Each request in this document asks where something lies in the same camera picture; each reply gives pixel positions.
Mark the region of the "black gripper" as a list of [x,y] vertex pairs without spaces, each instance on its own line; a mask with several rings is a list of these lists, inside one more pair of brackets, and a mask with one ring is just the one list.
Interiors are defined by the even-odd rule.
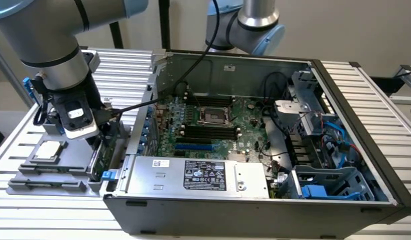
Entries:
[[47,93],[66,137],[84,140],[95,149],[102,134],[95,113],[104,108],[104,104],[92,75],[88,74],[74,86],[48,89]]

